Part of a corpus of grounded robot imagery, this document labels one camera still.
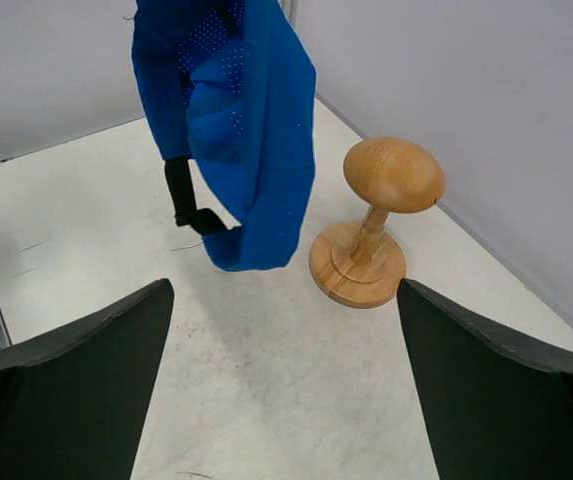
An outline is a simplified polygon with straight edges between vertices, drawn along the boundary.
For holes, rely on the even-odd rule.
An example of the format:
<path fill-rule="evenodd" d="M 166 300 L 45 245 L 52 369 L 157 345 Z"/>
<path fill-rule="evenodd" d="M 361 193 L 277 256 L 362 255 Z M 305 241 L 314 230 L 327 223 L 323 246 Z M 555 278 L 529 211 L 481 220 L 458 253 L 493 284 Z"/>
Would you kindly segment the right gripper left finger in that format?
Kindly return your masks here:
<path fill-rule="evenodd" d="M 167 279 L 0 350 L 0 479 L 128 479 L 173 309 Z"/>

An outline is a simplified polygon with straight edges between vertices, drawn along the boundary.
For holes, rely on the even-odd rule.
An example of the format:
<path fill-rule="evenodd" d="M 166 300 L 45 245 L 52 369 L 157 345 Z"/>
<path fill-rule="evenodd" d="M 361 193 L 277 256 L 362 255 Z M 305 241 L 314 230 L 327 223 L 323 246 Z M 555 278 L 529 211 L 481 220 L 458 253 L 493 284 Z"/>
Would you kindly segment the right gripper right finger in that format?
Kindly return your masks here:
<path fill-rule="evenodd" d="M 442 479 L 573 479 L 573 352 L 404 279 L 403 336 Z"/>

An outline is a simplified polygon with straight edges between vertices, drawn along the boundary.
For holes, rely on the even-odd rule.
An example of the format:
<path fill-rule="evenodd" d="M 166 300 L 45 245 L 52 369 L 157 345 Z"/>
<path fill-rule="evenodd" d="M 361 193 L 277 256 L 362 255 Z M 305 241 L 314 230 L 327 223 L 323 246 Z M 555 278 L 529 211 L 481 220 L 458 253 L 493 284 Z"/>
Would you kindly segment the wooden hat stand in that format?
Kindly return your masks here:
<path fill-rule="evenodd" d="M 345 155 L 343 173 L 368 211 L 361 221 L 320 231 L 310 249 L 309 269 L 330 299 L 351 308 L 376 308 L 394 298 L 406 276 L 403 251 L 385 232 L 388 216 L 430 209 L 442 198 L 446 178 L 427 150 L 394 137 L 355 144 Z"/>

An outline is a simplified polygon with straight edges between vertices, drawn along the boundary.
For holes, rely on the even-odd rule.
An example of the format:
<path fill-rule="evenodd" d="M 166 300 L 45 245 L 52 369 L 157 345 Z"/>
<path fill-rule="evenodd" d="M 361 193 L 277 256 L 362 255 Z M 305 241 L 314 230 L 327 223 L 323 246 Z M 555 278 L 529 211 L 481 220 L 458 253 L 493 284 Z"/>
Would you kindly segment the blue cap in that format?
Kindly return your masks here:
<path fill-rule="evenodd" d="M 178 226 L 228 272 L 286 266 L 314 176 L 315 68 L 275 1 L 141 1 L 131 48 Z"/>

